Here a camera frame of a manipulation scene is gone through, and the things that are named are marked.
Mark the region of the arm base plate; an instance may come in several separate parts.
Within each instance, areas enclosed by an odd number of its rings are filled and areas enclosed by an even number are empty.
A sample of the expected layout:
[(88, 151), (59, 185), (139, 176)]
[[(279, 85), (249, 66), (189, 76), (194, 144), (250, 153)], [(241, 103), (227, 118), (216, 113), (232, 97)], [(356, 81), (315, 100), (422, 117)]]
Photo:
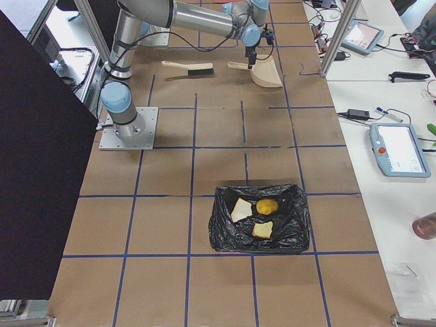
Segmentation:
[(112, 118), (107, 116), (105, 124), (108, 127), (102, 129), (99, 143), (101, 151), (136, 151), (152, 150), (155, 143), (158, 107), (137, 107), (138, 115), (135, 122), (120, 126), (114, 125)]
[(167, 47), (170, 37), (170, 29), (150, 25), (147, 22), (142, 23), (138, 45), (148, 47)]

